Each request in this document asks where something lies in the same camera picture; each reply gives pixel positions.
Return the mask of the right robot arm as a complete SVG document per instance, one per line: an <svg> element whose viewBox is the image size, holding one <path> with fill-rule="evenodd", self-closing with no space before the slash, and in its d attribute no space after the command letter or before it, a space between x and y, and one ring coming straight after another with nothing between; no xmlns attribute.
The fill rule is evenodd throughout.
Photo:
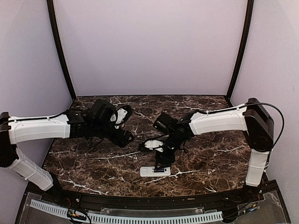
<svg viewBox="0 0 299 224"><path fill-rule="evenodd" d="M239 130L246 134L251 149L246 186L238 198L249 202L256 196L256 188L262 179L266 163L278 139L274 137L274 120L266 111L266 103L256 98L247 103L215 111L195 110L180 119L162 113L154 127L167 136L162 151L156 152L156 164L170 166L175 161L175 152L192 137L204 133Z"/></svg>

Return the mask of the white remote control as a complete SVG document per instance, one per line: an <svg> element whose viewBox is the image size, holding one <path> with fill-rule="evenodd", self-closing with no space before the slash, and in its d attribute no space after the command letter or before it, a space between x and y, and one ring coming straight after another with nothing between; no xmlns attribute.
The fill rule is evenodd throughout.
<svg viewBox="0 0 299 224"><path fill-rule="evenodd" d="M171 168L164 168L164 173L154 173L154 167L140 167L140 176L141 177L165 177L171 175Z"/></svg>

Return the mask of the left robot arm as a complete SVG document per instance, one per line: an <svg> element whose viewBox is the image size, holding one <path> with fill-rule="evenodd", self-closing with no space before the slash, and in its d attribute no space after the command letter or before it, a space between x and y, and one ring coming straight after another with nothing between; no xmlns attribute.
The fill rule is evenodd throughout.
<svg viewBox="0 0 299 224"><path fill-rule="evenodd" d="M3 112L0 115L0 166L13 170L39 189L47 191L48 197L55 203L63 203L66 193L60 189L55 175L31 161L17 144L54 138L86 138L91 141L96 137L124 148L134 140L131 132L122 129L131 114L131 106L117 109L101 99L83 111L66 110L47 117L11 117L8 112Z"/></svg>

